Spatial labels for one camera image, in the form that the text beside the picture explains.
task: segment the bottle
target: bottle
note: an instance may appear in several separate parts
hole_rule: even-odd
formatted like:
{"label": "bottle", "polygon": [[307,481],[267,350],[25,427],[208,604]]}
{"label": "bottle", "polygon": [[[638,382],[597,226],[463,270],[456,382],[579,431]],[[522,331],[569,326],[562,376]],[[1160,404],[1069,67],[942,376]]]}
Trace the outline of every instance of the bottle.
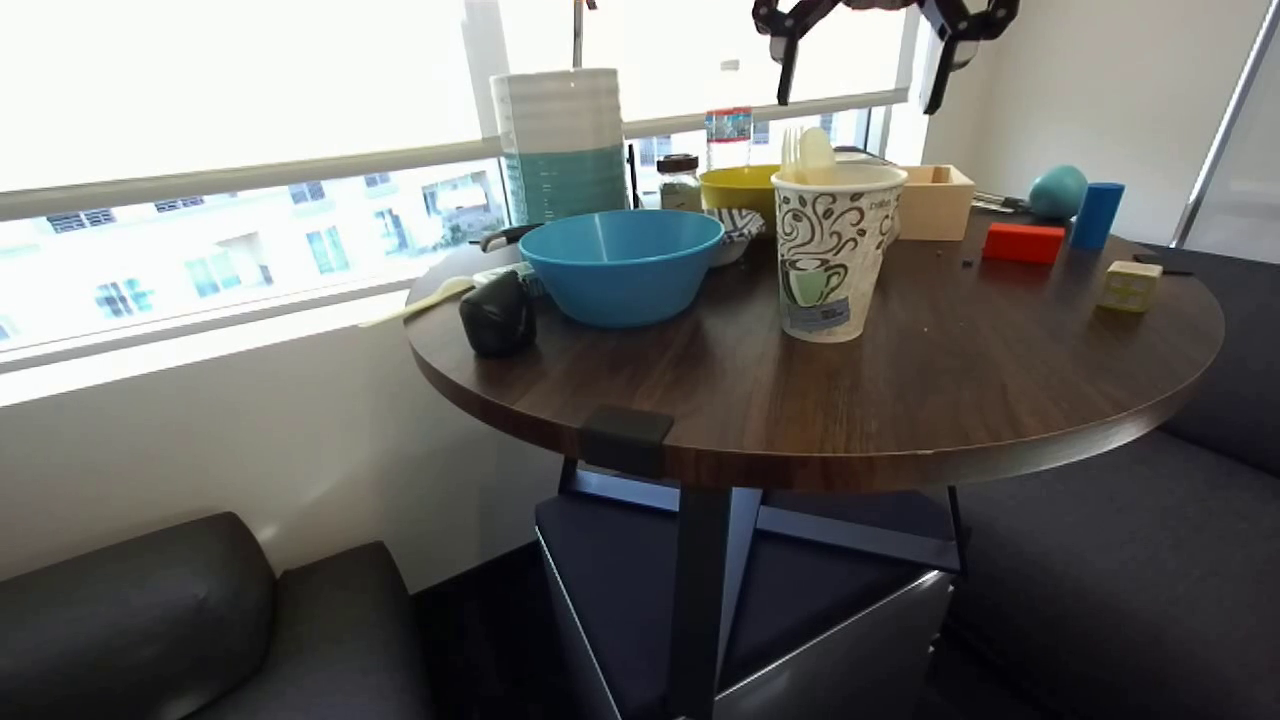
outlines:
{"label": "bottle", "polygon": [[696,186],[696,156],[667,152],[657,158],[657,172],[658,172],[658,186],[657,186],[658,208],[704,210],[704,196]]}

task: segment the round table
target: round table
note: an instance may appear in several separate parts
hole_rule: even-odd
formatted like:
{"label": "round table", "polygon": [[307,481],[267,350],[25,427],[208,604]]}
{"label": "round table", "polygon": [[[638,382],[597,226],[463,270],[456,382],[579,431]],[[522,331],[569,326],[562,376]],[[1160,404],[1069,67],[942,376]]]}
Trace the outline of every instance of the round table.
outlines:
{"label": "round table", "polygon": [[[432,387],[484,423],[676,484],[667,691],[676,717],[712,717],[759,487],[892,492],[1056,467],[1150,431],[1210,365],[1222,315],[1195,277],[1162,277],[1141,315],[1104,312],[1104,269],[1132,242],[1029,269],[978,260],[984,226],[976,217],[963,242],[892,242],[854,342],[781,331],[767,250],[712,269],[696,308],[657,326],[575,326],[540,297],[519,356],[481,358],[448,302],[407,320],[407,341]],[[412,300],[513,260],[448,250]]]}

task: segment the red box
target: red box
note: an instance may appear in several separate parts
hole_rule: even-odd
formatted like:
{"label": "red box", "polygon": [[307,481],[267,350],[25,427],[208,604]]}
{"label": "red box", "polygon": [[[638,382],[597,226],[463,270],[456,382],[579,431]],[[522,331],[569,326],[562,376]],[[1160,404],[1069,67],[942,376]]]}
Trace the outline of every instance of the red box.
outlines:
{"label": "red box", "polygon": [[1063,248],[1058,224],[992,224],[984,255],[1007,262],[1052,262]]}

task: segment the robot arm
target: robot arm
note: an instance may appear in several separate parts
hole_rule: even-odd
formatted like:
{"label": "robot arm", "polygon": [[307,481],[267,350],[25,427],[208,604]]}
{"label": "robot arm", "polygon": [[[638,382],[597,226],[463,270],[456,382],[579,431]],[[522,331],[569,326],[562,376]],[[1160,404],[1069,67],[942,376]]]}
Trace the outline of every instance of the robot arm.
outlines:
{"label": "robot arm", "polygon": [[1020,0],[987,0],[984,11],[967,11],[967,0],[798,0],[781,11],[774,0],[751,0],[751,18],[759,34],[772,34],[772,60],[781,65],[774,103],[791,98],[791,77],[798,38],[835,7],[909,7],[918,4],[918,17],[932,25],[940,51],[932,67],[932,86],[924,111],[932,114],[942,103],[946,77],[967,65],[963,44],[994,38]]}

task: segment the dark wooden tabletop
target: dark wooden tabletop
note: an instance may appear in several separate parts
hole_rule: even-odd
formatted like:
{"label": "dark wooden tabletop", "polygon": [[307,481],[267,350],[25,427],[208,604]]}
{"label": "dark wooden tabletop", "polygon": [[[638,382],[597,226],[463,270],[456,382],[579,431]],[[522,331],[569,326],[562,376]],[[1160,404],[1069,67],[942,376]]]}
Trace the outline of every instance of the dark wooden tabletop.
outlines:
{"label": "dark wooden tabletop", "polygon": [[[1162,277],[1150,312],[1095,312],[1106,255],[1020,269],[984,262],[976,238],[899,238],[854,342],[784,336],[762,250],[707,270],[686,315],[638,331],[575,326],[540,300],[536,346],[513,358],[476,358],[451,302],[407,320],[407,341],[456,408],[562,455],[579,455],[597,408],[673,415],[658,458],[680,484],[994,481],[1150,431],[1210,365],[1222,341],[1210,292]],[[412,300],[513,260],[456,248]]]}

